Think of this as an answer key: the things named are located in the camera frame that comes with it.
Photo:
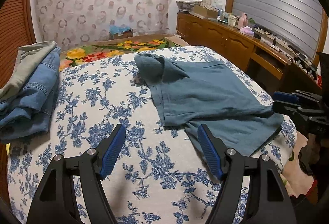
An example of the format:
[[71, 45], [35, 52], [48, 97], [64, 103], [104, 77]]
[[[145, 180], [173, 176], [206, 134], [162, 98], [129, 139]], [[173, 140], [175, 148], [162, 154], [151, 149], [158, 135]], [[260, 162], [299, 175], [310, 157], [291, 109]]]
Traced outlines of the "right hand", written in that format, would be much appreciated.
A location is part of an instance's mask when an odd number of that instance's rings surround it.
[[298, 155], [299, 166], [303, 173], [313, 175], [316, 163], [320, 160], [321, 144], [314, 134], [308, 134], [307, 144], [301, 148]]

